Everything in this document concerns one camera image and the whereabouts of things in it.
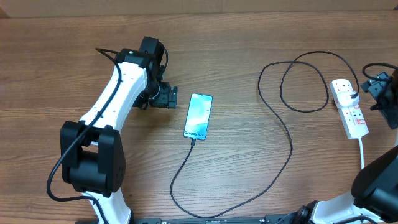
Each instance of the black cable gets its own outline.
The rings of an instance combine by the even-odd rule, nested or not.
[[[166,63],[164,64],[163,72],[166,71],[167,64],[169,62],[169,53],[168,53],[167,49],[164,49],[164,53],[166,54]]]
[[[392,69],[398,70],[398,67],[396,67],[395,65],[390,65],[390,64],[387,64],[387,63],[370,63],[370,64],[365,65],[365,66],[362,68],[362,73],[363,73],[363,75],[366,76],[366,78],[372,79],[372,80],[375,80],[375,81],[386,81],[386,82],[389,82],[389,81],[391,81],[392,79],[390,79],[390,78],[375,78],[375,77],[372,77],[372,76],[368,75],[368,74],[365,72],[365,70],[366,70],[367,68],[369,68],[369,67],[372,67],[372,66],[383,66],[383,67],[387,67],[387,68],[392,68]]]
[[[93,204],[96,205],[98,207],[99,213],[101,215],[101,218],[104,220],[104,224],[108,224],[108,220],[105,217],[104,211],[101,208],[101,205],[98,203],[98,200],[95,199],[92,196],[77,196],[77,197],[68,197],[68,198],[58,198],[56,197],[52,192],[51,192],[51,182],[52,179],[57,171],[57,169],[60,167],[62,161],[64,160],[64,158],[68,155],[68,153],[70,152],[70,150],[76,145],[76,144],[80,144],[81,141],[83,140],[83,138],[85,137],[85,134],[87,133],[87,131],[97,122],[97,120],[100,119],[100,117],[102,116],[102,114],[104,113],[106,107],[110,104],[110,102],[112,101],[113,97],[115,96],[116,92],[118,91],[118,88],[120,86],[120,83],[122,82],[122,72],[120,70],[120,67],[118,65],[118,63],[111,57],[109,56],[107,53],[105,52],[110,52],[110,53],[114,53],[117,54],[118,52],[112,51],[112,50],[106,50],[106,49],[99,49],[99,48],[95,48],[99,53],[103,54],[105,57],[109,58],[116,66],[118,73],[119,73],[119,78],[118,78],[118,82],[111,94],[111,96],[108,98],[108,100],[106,101],[106,103],[104,104],[104,106],[101,108],[101,110],[97,113],[97,115],[95,116],[95,118],[92,120],[92,122],[79,134],[79,136],[70,144],[69,148],[62,154],[62,156],[59,158],[59,160],[57,161],[57,163],[54,165],[54,168],[51,170],[51,173],[49,175],[49,178],[47,179],[47,194],[49,195],[49,197],[52,200],[58,201],[58,202],[70,202],[70,201],[74,201],[74,200],[81,200],[81,199],[88,199],[88,200],[92,200]]]
[[[298,58],[300,58],[300,57],[302,57],[302,56],[304,56],[304,55],[307,55],[307,54],[314,54],[314,53],[332,54],[332,55],[334,55],[334,56],[336,56],[336,57],[342,59],[342,61],[344,61],[344,63],[347,64],[347,66],[349,67],[349,69],[350,69],[351,72],[353,73],[353,75],[354,75],[354,77],[355,77],[355,80],[356,80],[356,84],[357,84],[357,86],[358,86],[358,92],[359,92],[359,83],[358,83],[358,79],[357,79],[357,77],[356,77],[356,75],[355,75],[354,70],[351,68],[351,66],[349,65],[349,63],[348,63],[343,57],[341,57],[341,56],[339,56],[339,55],[337,55],[337,54],[334,54],[334,53],[332,53],[332,52],[326,52],[326,51],[307,52],[307,53],[305,53],[305,54],[302,54],[302,55],[298,56],[298,57],[297,57],[295,60],[293,60],[293,61],[274,62],[274,63],[270,63],[270,64],[266,65],[266,66],[262,69],[262,71],[261,71],[261,73],[260,73],[260,76],[259,76],[259,79],[258,79],[258,83],[257,83],[257,88],[258,88],[258,91],[259,91],[259,95],[260,95],[261,100],[262,100],[262,101],[264,102],[264,104],[273,112],[273,114],[279,119],[279,121],[280,121],[280,123],[283,125],[283,127],[284,127],[284,129],[285,129],[285,131],[286,131],[287,137],[288,137],[288,139],[289,139],[289,143],[290,143],[290,153],[289,153],[289,156],[288,156],[288,158],[287,158],[285,164],[282,166],[282,168],[280,169],[279,173],[275,176],[274,180],[268,185],[268,187],[267,187],[265,190],[263,190],[262,192],[260,192],[259,194],[257,194],[256,196],[254,196],[253,198],[250,198],[249,200],[246,200],[246,201],[244,201],[244,202],[242,202],[242,203],[240,203],[240,204],[238,204],[238,205],[236,205],[236,206],[233,206],[233,207],[231,207],[231,208],[229,208],[229,209],[227,209],[227,210],[225,210],[225,211],[223,211],[223,212],[221,212],[221,213],[219,213],[219,214],[216,214],[216,215],[207,216],[207,217],[206,217],[206,216],[196,215],[196,214],[191,213],[191,212],[185,210],[184,208],[182,208],[182,207],[177,203],[177,201],[174,199],[174,196],[173,196],[173,184],[174,184],[175,179],[177,178],[177,176],[178,176],[179,173],[181,172],[182,168],[184,167],[185,163],[187,162],[187,160],[188,160],[188,158],[189,158],[189,156],[190,156],[190,154],[191,154],[191,152],[192,152],[193,146],[195,145],[195,142],[194,142],[194,139],[193,139],[193,140],[192,140],[193,143],[191,142],[191,149],[190,149],[190,151],[189,151],[187,157],[185,158],[184,162],[182,163],[182,165],[181,165],[180,168],[178,169],[177,173],[174,175],[174,178],[172,179],[172,182],[171,182],[171,184],[170,184],[170,195],[171,195],[171,198],[172,198],[174,204],[175,204],[179,209],[181,209],[183,212],[185,212],[185,213],[187,213],[187,214],[189,214],[189,215],[191,215],[191,216],[193,216],[193,217],[196,217],[196,218],[205,218],[205,219],[207,219],[207,218],[215,218],[215,217],[218,217],[218,216],[220,216],[220,215],[223,215],[223,214],[225,214],[225,213],[227,213],[227,212],[229,212],[229,211],[231,211],[231,210],[233,210],[233,209],[235,209],[235,208],[238,208],[238,207],[240,207],[240,206],[242,206],[242,205],[245,205],[245,204],[247,204],[247,203],[249,203],[249,202],[255,200],[256,198],[258,198],[258,197],[260,197],[261,195],[263,195],[264,193],[266,193],[266,192],[272,187],[272,185],[274,185],[274,183],[276,182],[276,180],[278,179],[278,177],[281,175],[281,173],[282,173],[283,170],[285,169],[285,167],[286,167],[287,163],[289,162],[290,158],[292,157],[292,154],[293,154],[293,142],[292,142],[292,137],[290,136],[289,130],[287,129],[287,126],[285,125],[285,123],[282,121],[282,118],[280,118],[280,116],[267,104],[267,102],[265,101],[265,99],[262,97],[261,90],[260,90],[260,81],[261,81],[261,77],[262,77],[262,74],[264,73],[264,70],[265,70],[267,67],[269,67],[269,66],[271,66],[271,65],[277,65],[277,64],[282,64],[282,63],[289,63],[290,65],[289,65],[288,69],[286,70],[286,72],[285,72],[285,74],[284,74],[284,76],[283,76],[283,78],[282,78],[282,82],[281,82],[281,84],[280,84],[280,98],[282,99],[282,101],[284,102],[284,104],[285,104],[288,108],[290,108],[290,109],[292,109],[292,110],[294,110],[294,111],[302,112],[302,113],[311,113],[311,112],[315,112],[315,111],[322,110],[322,109],[328,104],[328,102],[329,102],[328,86],[327,86],[327,84],[326,84],[326,81],[325,81],[323,75],[321,74],[321,72],[320,72],[315,66],[311,65],[310,63],[297,61]],[[298,110],[298,109],[295,109],[295,108],[289,106],[289,105],[284,101],[284,99],[283,99],[283,97],[282,97],[282,85],[283,85],[283,82],[284,82],[284,78],[285,78],[287,72],[288,72],[288,71],[290,70],[290,68],[292,67],[292,65],[295,64],[295,63],[300,63],[300,64],[304,64],[304,65],[308,65],[308,66],[312,67],[313,69],[315,69],[315,70],[318,72],[319,76],[321,77],[322,82],[323,82],[323,84],[324,84],[324,86],[325,86],[325,90],[326,90],[326,102],[325,102],[325,104],[324,104],[323,106],[321,106],[320,108],[315,109],[315,110]]]
[[[367,221],[371,222],[372,224],[377,224],[376,221],[374,221],[373,219],[371,219],[369,217],[366,217],[364,215],[360,215],[358,217],[349,218],[347,220],[336,222],[335,224],[347,224],[347,223],[352,223],[352,222],[355,222],[355,221],[358,221],[358,220],[361,220],[361,222],[363,222],[363,220],[367,220]]]
[[[357,91],[355,94],[352,94],[351,97],[352,97],[352,99],[353,99],[353,98],[356,98],[356,97],[359,95],[360,87],[359,87],[358,78],[356,77],[353,68],[349,65],[349,63],[348,63],[342,56],[340,56],[340,55],[338,55],[338,54],[335,54],[335,53],[333,53],[333,52],[327,52],[327,51],[323,51],[323,50],[316,50],[316,51],[313,51],[313,52],[307,52],[307,53],[304,53],[304,54],[302,54],[302,55],[299,55],[296,59],[294,59],[294,62],[297,61],[297,59],[299,59],[300,57],[303,57],[304,55],[308,55],[308,54],[330,54],[330,55],[334,55],[334,56],[340,58],[342,61],[344,61],[344,63],[345,63],[345,64],[348,66],[348,68],[351,70],[351,73],[354,75],[355,82],[356,82],[356,86],[358,87],[358,91]],[[283,84],[284,84],[285,76],[286,76],[287,72],[293,67],[293,64],[294,64],[294,63],[291,63],[291,64],[289,65],[289,67],[287,68],[286,72],[284,73],[284,76],[282,77],[282,82],[280,83],[280,91],[279,91],[279,92],[280,92],[280,99],[282,100],[282,102],[283,102],[288,108],[290,108],[290,109],[292,109],[292,110],[294,110],[294,111],[297,111],[297,112],[301,112],[301,113],[311,113],[311,112],[315,112],[315,111],[322,110],[322,109],[328,104],[327,101],[326,101],[326,103],[325,103],[325,105],[324,105],[323,107],[321,107],[321,108],[319,108],[319,109],[317,109],[317,110],[309,110],[309,111],[297,110],[297,109],[295,109],[295,108],[289,106],[289,105],[285,102],[284,98],[282,97],[282,86],[283,86]],[[321,76],[321,78],[322,78],[323,83],[325,84],[325,88],[326,88],[326,92],[327,92],[327,91],[328,91],[328,87],[327,87],[327,85],[326,85],[326,83],[325,83],[325,79],[323,78],[323,76],[322,76],[321,74],[320,74],[320,76]]]

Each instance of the white cable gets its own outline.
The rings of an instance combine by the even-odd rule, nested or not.
[[[361,139],[361,138],[358,138],[358,141],[359,141],[359,151],[360,151],[360,153],[361,153],[361,169],[363,169],[363,167],[365,167],[365,164],[364,164],[364,158],[363,158],[363,145],[362,145],[362,139]]]

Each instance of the wooden table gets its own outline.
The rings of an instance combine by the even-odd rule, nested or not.
[[[132,109],[124,123],[122,190],[138,218],[189,218],[174,205],[169,186],[190,148],[182,132],[191,93],[213,95],[213,111],[208,139],[197,142],[175,183],[175,197],[191,212],[212,215],[262,191],[289,154],[281,124],[257,93],[264,65],[329,50],[347,59],[362,83],[367,63],[398,63],[397,11],[1,19],[0,223],[95,217],[87,201],[61,203],[47,196],[45,183],[60,156],[59,130],[92,107],[111,76],[112,63],[94,48],[138,49],[145,35],[159,38],[169,50],[165,81],[179,93],[176,110]],[[302,60],[318,67],[327,83],[337,78],[354,83],[338,58]],[[265,195],[224,217],[295,211],[349,191],[359,172],[358,142],[347,139],[331,100],[310,114],[282,104],[279,87],[286,68],[270,67],[261,88],[290,130],[293,156]],[[369,110],[375,104],[371,96],[362,91],[360,96],[369,164],[393,146],[396,132],[378,111]],[[295,65],[284,98],[296,108],[318,108],[326,100],[325,87],[313,69]],[[59,197],[79,195],[60,172],[52,189]]]

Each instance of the phone screen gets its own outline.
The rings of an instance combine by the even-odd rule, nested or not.
[[[213,97],[192,93],[185,123],[184,137],[205,140]]]

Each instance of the power strip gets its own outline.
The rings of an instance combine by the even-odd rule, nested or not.
[[[331,93],[338,108],[341,121],[343,122],[348,139],[358,139],[361,152],[361,168],[364,167],[363,145],[361,137],[369,133],[359,107],[359,96],[352,99],[356,92],[349,80],[337,79],[330,83]]]

